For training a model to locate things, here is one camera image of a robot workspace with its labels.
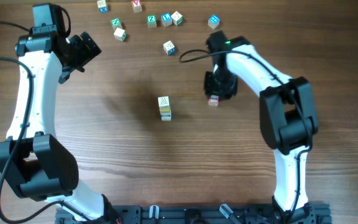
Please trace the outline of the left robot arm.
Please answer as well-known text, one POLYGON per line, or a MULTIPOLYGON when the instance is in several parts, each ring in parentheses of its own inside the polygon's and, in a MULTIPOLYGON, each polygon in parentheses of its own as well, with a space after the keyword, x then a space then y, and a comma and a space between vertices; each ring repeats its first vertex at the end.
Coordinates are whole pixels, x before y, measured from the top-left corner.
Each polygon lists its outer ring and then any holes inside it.
POLYGON ((51 3, 33 8, 34 26, 16 44, 20 66, 17 103, 6 139, 0 142, 0 183, 19 198, 58 205, 58 223, 120 223, 103 195, 79 179, 74 156, 57 140, 57 86, 100 54, 86 32, 71 35, 67 11, 51 3))

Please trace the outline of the white block bird picture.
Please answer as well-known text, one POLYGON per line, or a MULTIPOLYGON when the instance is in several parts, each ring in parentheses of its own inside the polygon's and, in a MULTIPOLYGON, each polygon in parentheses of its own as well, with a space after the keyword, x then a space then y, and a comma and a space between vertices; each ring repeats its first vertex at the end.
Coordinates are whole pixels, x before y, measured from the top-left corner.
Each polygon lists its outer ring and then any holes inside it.
POLYGON ((164 113, 164 114, 161 114, 160 116, 161 116, 161 118, 164 118, 164 119, 167 118, 168 119, 168 118, 172 117, 172 114, 171 113, 164 113))

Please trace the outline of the white block blue side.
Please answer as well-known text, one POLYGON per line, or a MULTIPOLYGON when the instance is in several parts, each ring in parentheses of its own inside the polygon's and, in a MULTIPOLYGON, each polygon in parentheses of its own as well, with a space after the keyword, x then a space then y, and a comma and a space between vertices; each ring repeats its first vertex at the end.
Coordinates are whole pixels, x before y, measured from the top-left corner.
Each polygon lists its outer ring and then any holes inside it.
POLYGON ((162 120, 162 121, 171 121, 172 118, 171 118, 171 117, 169 117, 169 118, 161 118, 161 120, 162 120))

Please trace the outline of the red top block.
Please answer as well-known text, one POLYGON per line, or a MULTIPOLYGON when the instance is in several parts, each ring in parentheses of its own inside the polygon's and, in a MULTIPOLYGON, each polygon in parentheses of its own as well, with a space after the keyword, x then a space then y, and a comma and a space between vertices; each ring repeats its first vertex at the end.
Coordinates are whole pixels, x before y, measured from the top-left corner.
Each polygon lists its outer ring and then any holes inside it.
POLYGON ((208 100, 208 104, 210 106, 218 106, 219 104, 219 96, 217 95, 211 95, 208 100))

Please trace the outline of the yellow S block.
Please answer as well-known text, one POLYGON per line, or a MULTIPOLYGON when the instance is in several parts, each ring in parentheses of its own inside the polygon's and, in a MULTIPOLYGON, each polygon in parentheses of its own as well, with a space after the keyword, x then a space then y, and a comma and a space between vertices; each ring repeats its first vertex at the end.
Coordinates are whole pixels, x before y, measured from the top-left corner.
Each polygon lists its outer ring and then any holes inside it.
POLYGON ((170 108, 169 97, 168 97, 168 96, 158 97, 158 107, 159 107, 161 110, 170 108))

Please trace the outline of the white block yellow O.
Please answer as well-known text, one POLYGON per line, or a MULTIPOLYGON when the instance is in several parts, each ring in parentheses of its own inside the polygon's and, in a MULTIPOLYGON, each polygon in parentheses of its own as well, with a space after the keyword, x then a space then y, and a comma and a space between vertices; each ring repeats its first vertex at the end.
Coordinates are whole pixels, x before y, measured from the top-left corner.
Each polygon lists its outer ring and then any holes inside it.
POLYGON ((160 113, 161 114, 169 114, 169 113, 171 113, 171 109, 170 108, 160 108, 160 113))

